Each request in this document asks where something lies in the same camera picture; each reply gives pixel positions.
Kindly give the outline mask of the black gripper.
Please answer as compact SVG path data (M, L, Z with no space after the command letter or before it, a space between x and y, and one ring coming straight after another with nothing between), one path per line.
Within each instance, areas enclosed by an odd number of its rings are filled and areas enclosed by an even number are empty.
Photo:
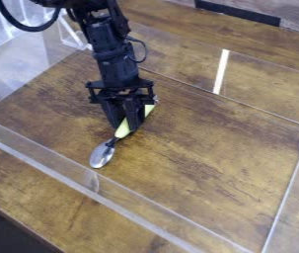
M127 115L130 129L137 131L146 120L146 104L153 105L156 99L153 82L141 77L139 63L145 60L137 59L131 48L95 50L93 56L98 63L101 79L86 83L90 102L102 104L113 128L119 127Z

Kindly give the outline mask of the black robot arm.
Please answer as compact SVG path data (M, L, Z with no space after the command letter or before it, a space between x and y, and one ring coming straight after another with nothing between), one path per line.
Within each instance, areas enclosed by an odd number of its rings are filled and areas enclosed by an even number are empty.
M31 0L43 7L65 9L93 46L102 79L86 84L90 102L99 104L118 128L127 120L137 131L146 120L146 105L154 104L153 82L141 77L130 23L117 0Z

